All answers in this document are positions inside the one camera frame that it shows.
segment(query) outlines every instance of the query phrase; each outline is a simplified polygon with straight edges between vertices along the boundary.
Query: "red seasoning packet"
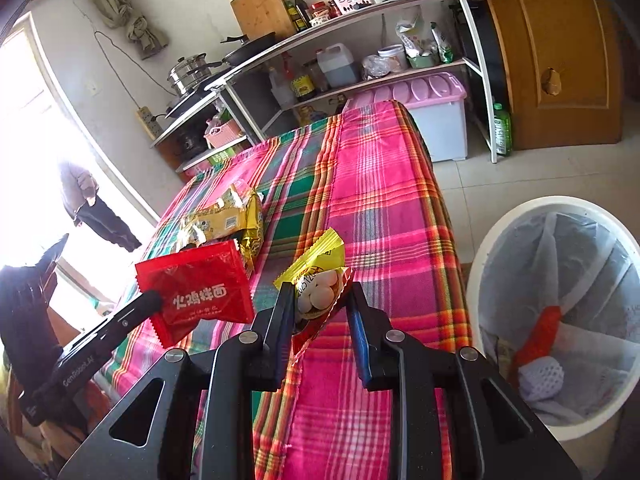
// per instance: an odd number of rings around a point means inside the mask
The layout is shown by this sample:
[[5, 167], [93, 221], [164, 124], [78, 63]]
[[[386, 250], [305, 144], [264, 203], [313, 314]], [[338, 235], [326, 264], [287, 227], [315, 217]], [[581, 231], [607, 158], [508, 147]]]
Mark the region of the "red seasoning packet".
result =
[[235, 240], [159, 256], [136, 264], [140, 291], [156, 290], [162, 309], [151, 316], [164, 348], [177, 344], [201, 319], [249, 323], [249, 281]]

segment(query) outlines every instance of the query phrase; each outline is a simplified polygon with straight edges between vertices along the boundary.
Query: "plaid tablecloth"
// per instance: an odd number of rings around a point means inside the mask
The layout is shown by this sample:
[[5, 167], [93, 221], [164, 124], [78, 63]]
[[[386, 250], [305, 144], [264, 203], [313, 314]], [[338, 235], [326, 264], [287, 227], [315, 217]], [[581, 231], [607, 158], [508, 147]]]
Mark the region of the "plaid tablecloth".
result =
[[[180, 217], [237, 179], [265, 197], [265, 241], [250, 280], [258, 310], [273, 306], [273, 280], [333, 227], [369, 304], [385, 310], [395, 328], [448, 351], [470, 343], [449, 218], [420, 133], [402, 105], [350, 110], [201, 173], [162, 217], [145, 258], [167, 254]], [[133, 284], [121, 301], [135, 293]], [[179, 346], [205, 351], [243, 329], [200, 322]], [[104, 374], [123, 395], [163, 352], [147, 321], [117, 349]], [[390, 394], [362, 388], [344, 313], [289, 367], [284, 386], [256, 404], [256, 478], [386, 478]], [[196, 444], [201, 436], [199, 423]]]

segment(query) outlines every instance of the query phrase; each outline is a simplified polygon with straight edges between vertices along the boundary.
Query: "bright window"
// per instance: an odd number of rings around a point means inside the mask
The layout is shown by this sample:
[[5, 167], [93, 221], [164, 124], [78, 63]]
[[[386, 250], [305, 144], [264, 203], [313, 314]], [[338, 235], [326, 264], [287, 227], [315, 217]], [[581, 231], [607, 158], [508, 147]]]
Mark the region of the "bright window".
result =
[[[134, 279], [133, 263], [153, 226], [92, 150], [40, 56], [30, 20], [22, 20], [0, 47], [0, 267], [33, 264], [69, 233], [60, 263], [65, 272], [58, 273], [51, 306], [76, 328], [88, 328], [95, 315], [89, 310], [92, 300], [117, 302]], [[87, 225], [74, 226], [60, 197], [57, 156], [92, 173], [98, 194], [129, 225], [142, 248], [127, 253]]]

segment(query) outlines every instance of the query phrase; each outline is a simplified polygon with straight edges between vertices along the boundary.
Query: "cutting board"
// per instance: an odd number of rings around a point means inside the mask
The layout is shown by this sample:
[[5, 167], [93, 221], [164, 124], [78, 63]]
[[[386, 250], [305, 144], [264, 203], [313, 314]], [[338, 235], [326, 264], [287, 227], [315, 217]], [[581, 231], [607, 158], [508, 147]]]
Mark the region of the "cutting board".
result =
[[250, 40], [275, 32], [281, 41], [296, 33], [282, 0], [232, 0], [231, 8], [242, 33]]

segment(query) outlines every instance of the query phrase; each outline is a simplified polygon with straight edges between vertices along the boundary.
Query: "metal screw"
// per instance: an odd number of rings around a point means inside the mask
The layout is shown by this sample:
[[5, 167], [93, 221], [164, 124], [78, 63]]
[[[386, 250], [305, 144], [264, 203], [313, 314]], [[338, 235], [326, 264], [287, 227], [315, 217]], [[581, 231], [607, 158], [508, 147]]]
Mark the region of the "metal screw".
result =
[[476, 350], [472, 346], [465, 346], [460, 350], [460, 357], [462, 357], [465, 361], [475, 361], [476, 359], [478, 359], [478, 350]]
[[252, 332], [251, 330], [247, 330], [246, 332], [242, 332], [238, 337], [238, 339], [240, 340], [241, 343], [244, 343], [245, 345], [249, 345], [251, 343], [255, 343], [256, 341], [258, 341], [258, 335], [257, 333]]
[[404, 332], [402, 332], [402, 330], [396, 330], [394, 328], [392, 330], [389, 330], [389, 332], [386, 333], [385, 337], [392, 343], [399, 343], [401, 341], [404, 341]]
[[167, 362], [170, 363], [178, 363], [182, 361], [187, 352], [182, 350], [181, 348], [172, 348], [164, 354], [164, 358]]

